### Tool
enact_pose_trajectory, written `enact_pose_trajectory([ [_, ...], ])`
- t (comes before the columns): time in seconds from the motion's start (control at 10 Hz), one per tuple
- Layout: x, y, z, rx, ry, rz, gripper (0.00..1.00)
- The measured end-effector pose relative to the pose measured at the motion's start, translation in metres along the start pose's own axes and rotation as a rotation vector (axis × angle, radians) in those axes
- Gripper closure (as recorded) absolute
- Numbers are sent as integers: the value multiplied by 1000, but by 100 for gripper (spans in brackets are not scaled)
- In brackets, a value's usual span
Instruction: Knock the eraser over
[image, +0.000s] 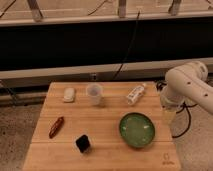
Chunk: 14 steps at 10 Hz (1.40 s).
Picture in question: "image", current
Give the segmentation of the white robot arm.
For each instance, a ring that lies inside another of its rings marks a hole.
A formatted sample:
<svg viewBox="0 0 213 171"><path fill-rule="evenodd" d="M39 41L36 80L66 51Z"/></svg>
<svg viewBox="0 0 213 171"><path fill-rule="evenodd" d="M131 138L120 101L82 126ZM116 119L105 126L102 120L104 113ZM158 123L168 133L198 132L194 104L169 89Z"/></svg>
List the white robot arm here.
<svg viewBox="0 0 213 171"><path fill-rule="evenodd" d="M172 122L185 99L190 99L213 115L213 87L206 83L207 76L208 69L200 61L176 66L166 72L166 85L160 91L165 124Z"/></svg>

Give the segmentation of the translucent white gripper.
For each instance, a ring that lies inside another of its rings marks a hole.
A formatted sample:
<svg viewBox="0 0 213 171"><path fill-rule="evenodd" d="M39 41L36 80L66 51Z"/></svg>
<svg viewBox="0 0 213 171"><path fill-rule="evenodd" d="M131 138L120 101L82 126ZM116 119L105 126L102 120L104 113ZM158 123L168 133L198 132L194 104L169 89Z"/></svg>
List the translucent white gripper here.
<svg viewBox="0 0 213 171"><path fill-rule="evenodd" d="M173 91L170 87L164 87L160 92L160 102L163 123L169 125L183 104L183 96Z"/></svg>

